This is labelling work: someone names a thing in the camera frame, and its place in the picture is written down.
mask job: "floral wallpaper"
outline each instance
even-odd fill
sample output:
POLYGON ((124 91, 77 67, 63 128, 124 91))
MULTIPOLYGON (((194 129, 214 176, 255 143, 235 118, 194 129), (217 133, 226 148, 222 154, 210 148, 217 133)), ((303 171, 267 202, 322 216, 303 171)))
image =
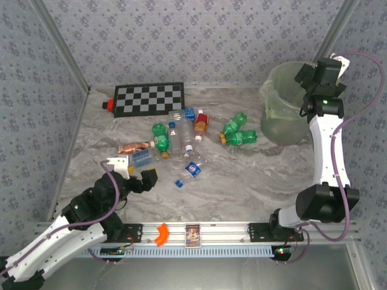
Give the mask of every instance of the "floral wallpaper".
POLYGON ((45 0, 91 86, 257 85, 311 60, 342 0, 45 0))
POLYGON ((83 95, 29 2, 0 7, 1 256, 47 218, 83 95))
MULTIPOLYGON (((385 69, 387 59, 387 2, 361 1, 334 51, 374 54, 385 69)), ((378 68, 366 58, 350 57, 352 63, 342 78, 348 86, 343 100, 346 115, 358 112, 373 98, 380 83, 378 68)), ((387 90, 382 98, 344 131, 346 168, 351 185, 360 190, 352 211, 380 289, 387 289, 387 90)))

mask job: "bottle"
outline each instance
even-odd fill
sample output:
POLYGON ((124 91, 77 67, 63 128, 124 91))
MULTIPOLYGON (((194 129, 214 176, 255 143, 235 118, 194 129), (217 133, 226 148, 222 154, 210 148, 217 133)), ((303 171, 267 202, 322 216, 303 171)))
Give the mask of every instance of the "bottle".
POLYGON ((194 131, 192 128, 192 123, 190 120, 184 118, 180 120, 178 125, 181 149, 183 152, 191 153, 194 149, 194 131))
POLYGON ((239 129, 245 125, 247 122, 247 116, 242 112, 237 113, 232 120, 230 120, 223 127, 223 132, 220 134, 220 138, 224 138, 225 134, 234 133, 239 131, 239 129))
POLYGON ((136 153, 133 153, 129 160, 129 174, 132 174, 134 169, 141 168, 143 166, 150 165, 154 162, 154 159, 152 157, 152 153, 148 149, 144 149, 141 151, 138 151, 136 153))
POLYGON ((183 110, 174 110, 174 111, 170 111, 168 114, 169 114, 169 117, 171 119, 171 121, 180 121, 182 120, 183 118, 187 118, 187 119, 190 119, 191 122, 195 122, 197 116, 199 114, 202 114, 203 113, 203 110, 198 110, 198 109, 194 109, 194 108, 185 108, 183 110))
POLYGON ((256 132, 254 130, 239 131, 221 136, 220 140, 223 145, 238 146, 246 143, 255 143, 257 139, 256 132))
POLYGON ((152 127, 153 134, 155 136, 155 146, 160 151, 163 159, 168 158, 169 141, 163 124, 154 124, 152 127))
POLYGON ((196 120, 195 127, 193 129, 196 142, 200 142, 202 139, 202 136, 204 136, 207 133, 208 122, 209 122, 208 115, 204 115, 200 113, 196 120))
POLYGON ((169 145, 171 148, 171 155, 173 157, 179 157, 181 155, 179 131, 176 128, 175 122, 170 122, 168 126, 169 126, 168 138, 169 138, 169 145))
POLYGON ((141 142, 141 143, 129 143, 124 146, 119 146, 119 154, 132 154, 139 150, 154 148, 155 143, 153 141, 150 142, 141 142))
POLYGON ((206 163, 207 160, 203 156, 197 155, 179 174, 175 184, 182 187, 186 183, 195 181, 196 177, 201 173, 203 168, 205 168, 206 163))

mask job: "orange clip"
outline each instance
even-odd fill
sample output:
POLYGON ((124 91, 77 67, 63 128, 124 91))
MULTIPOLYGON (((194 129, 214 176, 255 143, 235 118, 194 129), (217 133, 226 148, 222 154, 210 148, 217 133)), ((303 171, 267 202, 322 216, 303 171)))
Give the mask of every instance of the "orange clip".
POLYGON ((162 247, 168 240, 169 231, 166 224, 162 224, 157 228, 160 235, 155 239, 156 245, 162 247))

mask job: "small card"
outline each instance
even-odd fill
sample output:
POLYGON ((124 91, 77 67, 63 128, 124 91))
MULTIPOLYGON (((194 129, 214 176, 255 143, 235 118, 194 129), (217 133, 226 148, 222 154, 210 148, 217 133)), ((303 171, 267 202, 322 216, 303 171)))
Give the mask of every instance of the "small card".
POLYGON ((186 225, 186 248, 200 248, 201 233, 200 225, 186 225))

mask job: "blue plastic cap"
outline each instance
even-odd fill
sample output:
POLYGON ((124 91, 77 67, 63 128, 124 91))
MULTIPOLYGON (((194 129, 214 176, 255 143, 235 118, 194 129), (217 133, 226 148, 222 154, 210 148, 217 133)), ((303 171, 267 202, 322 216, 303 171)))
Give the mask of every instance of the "blue plastic cap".
POLYGON ((182 187, 182 186, 183 186, 183 183, 182 183, 180 180, 176 181, 175 183, 176 183, 176 185, 179 186, 179 187, 182 187))

